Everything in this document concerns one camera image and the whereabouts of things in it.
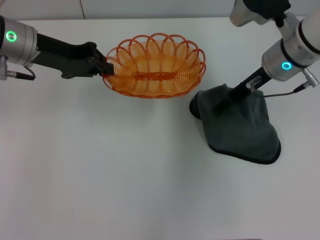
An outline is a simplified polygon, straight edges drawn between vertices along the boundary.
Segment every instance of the cable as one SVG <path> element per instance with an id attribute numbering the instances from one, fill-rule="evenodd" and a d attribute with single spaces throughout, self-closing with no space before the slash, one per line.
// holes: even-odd
<path id="1" fill-rule="evenodd" d="M 82 6 L 82 0 L 79 0 L 79 2 L 80 2 L 80 5 L 81 5 L 83 19 L 86 19 L 85 12 L 84 12 L 84 7 Z"/>
<path id="2" fill-rule="evenodd" d="M 34 79 L 36 79 L 36 74 L 34 73 L 34 71 L 32 71 L 30 68 L 28 68 L 27 66 L 24 66 L 25 69 L 27 69 L 31 74 L 32 76 L 34 77 Z"/>
<path id="3" fill-rule="evenodd" d="M 287 93 L 281 93 L 281 94 L 272 94 L 272 95 L 265 95 L 265 96 L 260 96 L 262 98 L 272 98 L 272 97 L 280 97 L 280 96 L 288 96 L 288 95 L 292 95 L 292 94 L 296 94 L 298 92 L 301 92 L 302 90 L 306 89 L 310 87 L 310 84 L 308 82 L 305 82 L 303 84 L 301 84 L 300 86 L 298 86 L 296 89 L 294 89 L 291 92 L 287 92 Z"/>
<path id="4" fill-rule="evenodd" d="M 263 97 L 266 99 L 266 98 L 273 98 L 273 97 L 280 97 L 280 96 L 288 96 L 288 95 L 291 95 L 291 94 L 295 94 L 295 92 L 292 91 L 292 92 L 281 93 L 281 94 L 265 95 Z"/>

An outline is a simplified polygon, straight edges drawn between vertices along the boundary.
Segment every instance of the plastic basket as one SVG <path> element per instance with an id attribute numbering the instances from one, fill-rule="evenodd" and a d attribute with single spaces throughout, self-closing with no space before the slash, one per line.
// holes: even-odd
<path id="1" fill-rule="evenodd" d="M 185 95 L 200 83 L 206 71 L 204 51 L 176 34 L 155 33 L 124 40 L 107 54 L 106 61 L 113 64 L 114 75 L 103 76 L 105 85 L 139 98 Z"/>

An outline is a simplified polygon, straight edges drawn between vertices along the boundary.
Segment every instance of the tabletop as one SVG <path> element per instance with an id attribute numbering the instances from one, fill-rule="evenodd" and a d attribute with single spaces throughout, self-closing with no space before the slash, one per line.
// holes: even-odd
<path id="1" fill-rule="evenodd" d="M 228 18 L 25 21 L 104 54 L 139 34 L 179 34 L 206 54 L 189 94 L 128 97 L 101 77 L 0 82 L 0 240 L 300 240 L 320 236 L 320 87 L 266 100 L 282 152 L 259 165 L 213 152 L 189 112 L 199 90 L 235 87 L 281 38 Z M 24 72 L 21 66 L 9 69 Z M 320 63 L 310 67 L 320 77 Z M 265 94 L 291 92 L 298 74 Z"/>

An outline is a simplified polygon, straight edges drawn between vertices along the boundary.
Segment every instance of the dark gray towel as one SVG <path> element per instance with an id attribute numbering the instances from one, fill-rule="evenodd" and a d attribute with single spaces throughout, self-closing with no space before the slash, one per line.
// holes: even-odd
<path id="1" fill-rule="evenodd" d="M 214 107 L 228 96 L 226 84 L 199 91 L 190 103 L 191 113 L 202 120 L 208 145 L 217 153 L 257 164 L 273 164 L 281 144 L 269 122 L 262 91 L 253 93 L 217 114 Z"/>

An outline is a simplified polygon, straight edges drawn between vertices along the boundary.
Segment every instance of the blue indicator light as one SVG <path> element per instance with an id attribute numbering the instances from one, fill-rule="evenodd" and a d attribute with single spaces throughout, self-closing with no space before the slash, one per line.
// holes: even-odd
<path id="1" fill-rule="evenodd" d="M 285 61 L 284 63 L 282 63 L 282 68 L 284 70 L 290 70 L 292 69 L 292 64 L 290 62 Z"/>

